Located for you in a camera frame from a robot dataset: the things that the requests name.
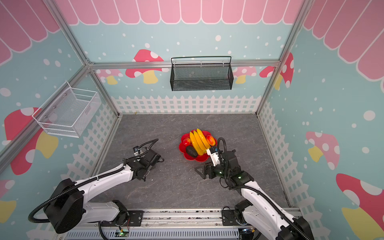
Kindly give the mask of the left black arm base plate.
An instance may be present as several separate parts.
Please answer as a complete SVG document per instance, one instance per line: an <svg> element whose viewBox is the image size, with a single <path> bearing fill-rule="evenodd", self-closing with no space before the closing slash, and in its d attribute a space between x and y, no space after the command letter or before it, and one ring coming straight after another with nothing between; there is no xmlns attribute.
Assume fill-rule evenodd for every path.
<svg viewBox="0 0 384 240"><path fill-rule="evenodd" d="M102 227L140 227L144 218L144 211L128 210L125 215L118 216L110 221L102 221Z"/></svg>

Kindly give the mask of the dark fake avocado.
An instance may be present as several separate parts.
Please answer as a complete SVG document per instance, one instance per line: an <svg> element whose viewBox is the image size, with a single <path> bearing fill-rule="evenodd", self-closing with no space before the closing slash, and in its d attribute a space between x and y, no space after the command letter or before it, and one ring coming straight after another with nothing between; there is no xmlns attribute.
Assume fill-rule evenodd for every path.
<svg viewBox="0 0 384 240"><path fill-rule="evenodd" d="M187 146L186 147L186 154L188 155L188 156L190 156L191 158L193 158L193 159L195 159L196 157L198 157L199 155L198 155L198 152L195 150L195 148L194 147L192 147L192 146Z"/></svg>

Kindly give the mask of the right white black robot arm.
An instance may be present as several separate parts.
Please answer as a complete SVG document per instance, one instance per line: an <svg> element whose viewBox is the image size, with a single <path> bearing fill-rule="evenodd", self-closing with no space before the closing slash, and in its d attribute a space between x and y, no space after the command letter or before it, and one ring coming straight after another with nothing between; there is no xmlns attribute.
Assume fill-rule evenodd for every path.
<svg viewBox="0 0 384 240"><path fill-rule="evenodd" d="M251 225L268 240L313 240L309 223L294 217L272 200L255 179L242 170L233 151L211 147L206 154L211 159L200 172L203 179L218 177L223 188L237 191L245 200L235 206L235 220L240 225Z"/></svg>

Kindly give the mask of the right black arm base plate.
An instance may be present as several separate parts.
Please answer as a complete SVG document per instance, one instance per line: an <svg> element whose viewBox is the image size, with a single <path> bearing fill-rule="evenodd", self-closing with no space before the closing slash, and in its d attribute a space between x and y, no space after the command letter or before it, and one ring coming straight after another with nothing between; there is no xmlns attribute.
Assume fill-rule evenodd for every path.
<svg viewBox="0 0 384 240"><path fill-rule="evenodd" d="M223 226L248 226L238 210L232 210L224 207L221 210L221 219Z"/></svg>

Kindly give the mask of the red yellow mango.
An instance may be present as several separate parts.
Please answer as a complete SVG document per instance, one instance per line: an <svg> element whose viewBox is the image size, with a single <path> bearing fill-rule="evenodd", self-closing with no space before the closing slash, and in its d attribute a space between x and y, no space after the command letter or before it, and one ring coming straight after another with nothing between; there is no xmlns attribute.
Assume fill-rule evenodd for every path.
<svg viewBox="0 0 384 240"><path fill-rule="evenodd" d="M182 144L183 144L185 147L190 146L190 145L192 144L191 139L190 139L190 138L185 138L185 139L183 139Z"/></svg>
<svg viewBox="0 0 384 240"><path fill-rule="evenodd" d="M211 136L211 135L206 136L206 140L210 146L216 145L216 140L213 136Z"/></svg>

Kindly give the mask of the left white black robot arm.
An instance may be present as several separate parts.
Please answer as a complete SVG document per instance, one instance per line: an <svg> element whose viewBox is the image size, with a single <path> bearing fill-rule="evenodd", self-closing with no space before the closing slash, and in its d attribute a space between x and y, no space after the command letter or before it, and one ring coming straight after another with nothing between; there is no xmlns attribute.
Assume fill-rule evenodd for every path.
<svg viewBox="0 0 384 240"><path fill-rule="evenodd" d="M123 203L112 200L93 203L91 200L105 191L132 180L145 181L150 170L164 159L151 149L138 153L117 167L88 179L59 183L52 194L52 202L43 210L58 234L66 233L79 224L107 222L123 226L132 220Z"/></svg>

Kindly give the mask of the yellow fake banana bunch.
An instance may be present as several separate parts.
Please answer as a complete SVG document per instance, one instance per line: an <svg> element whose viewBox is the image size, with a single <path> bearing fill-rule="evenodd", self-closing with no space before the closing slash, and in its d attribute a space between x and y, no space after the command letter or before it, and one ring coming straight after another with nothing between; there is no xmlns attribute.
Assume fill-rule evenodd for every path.
<svg viewBox="0 0 384 240"><path fill-rule="evenodd" d="M200 129L193 130L189 133L192 147L198 152L199 156L202 156L207 153L207 150L211 147L207 140L206 135Z"/></svg>

